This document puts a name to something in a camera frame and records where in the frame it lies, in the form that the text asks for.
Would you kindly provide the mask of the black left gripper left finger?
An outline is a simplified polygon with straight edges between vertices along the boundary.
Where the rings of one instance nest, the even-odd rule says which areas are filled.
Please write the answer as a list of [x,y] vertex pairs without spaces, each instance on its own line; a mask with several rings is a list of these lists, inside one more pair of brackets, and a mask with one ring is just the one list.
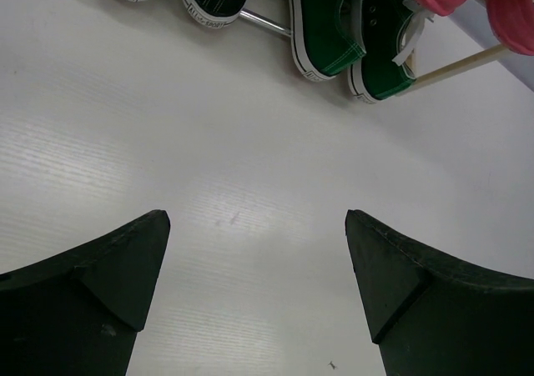
[[1,276],[3,375],[124,375],[170,234],[152,210]]

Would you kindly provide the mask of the green canvas sneaker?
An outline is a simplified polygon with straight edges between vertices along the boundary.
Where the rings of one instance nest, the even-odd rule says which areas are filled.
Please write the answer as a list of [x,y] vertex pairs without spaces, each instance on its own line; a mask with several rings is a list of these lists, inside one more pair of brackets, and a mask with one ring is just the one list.
[[295,66],[311,82],[335,78],[365,55],[352,31],[361,0],[289,0]]
[[434,14],[415,0],[361,0],[354,17],[365,55],[350,66],[351,92],[369,104],[404,92],[416,81],[408,58]]

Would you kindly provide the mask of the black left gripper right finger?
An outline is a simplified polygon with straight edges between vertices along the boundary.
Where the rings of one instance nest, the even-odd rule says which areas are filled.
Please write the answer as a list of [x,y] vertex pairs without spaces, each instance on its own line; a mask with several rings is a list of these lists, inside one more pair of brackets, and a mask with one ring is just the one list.
[[389,375],[530,375],[533,282],[443,253],[360,210],[345,236]]

